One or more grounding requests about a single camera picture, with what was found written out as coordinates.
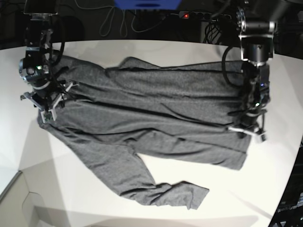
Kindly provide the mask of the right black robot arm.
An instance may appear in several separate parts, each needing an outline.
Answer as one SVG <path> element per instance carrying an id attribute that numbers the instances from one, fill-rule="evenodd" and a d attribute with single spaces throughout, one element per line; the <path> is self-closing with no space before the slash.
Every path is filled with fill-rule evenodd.
<path id="1" fill-rule="evenodd" d="M 58 0 L 27 0 L 24 14 L 30 22 L 26 28 L 26 53 L 19 62 L 19 75 L 32 87 L 32 92 L 25 92 L 20 99 L 28 99 L 39 109 L 43 123 L 57 119 L 57 105 L 64 106 L 64 97 L 77 83 L 59 80 L 68 71 L 64 66 L 57 72 L 53 69 L 59 64 L 65 48 L 65 30 L 61 29 L 61 47 L 53 49 L 53 17 L 58 16 Z"/>

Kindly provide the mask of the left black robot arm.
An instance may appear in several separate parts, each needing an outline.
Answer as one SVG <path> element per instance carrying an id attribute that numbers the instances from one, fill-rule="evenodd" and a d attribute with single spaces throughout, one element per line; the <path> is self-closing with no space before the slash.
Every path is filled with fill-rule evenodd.
<path id="1" fill-rule="evenodd" d="M 266 140 L 264 125 L 258 118 L 265 119 L 266 106 L 270 102 L 270 69 L 268 60 L 274 55 L 274 34 L 278 20 L 292 5 L 302 5 L 301 0 L 243 0 L 236 13 L 239 30 L 243 84 L 231 83 L 226 71 L 228 47 L 222 57 L 222 73 L 226 83 L 238 88 L 241 107 L 231 112 L 233 124 L 229 131 L 238 133 L 240 138 L 247 135 L 260 142 Z"/>

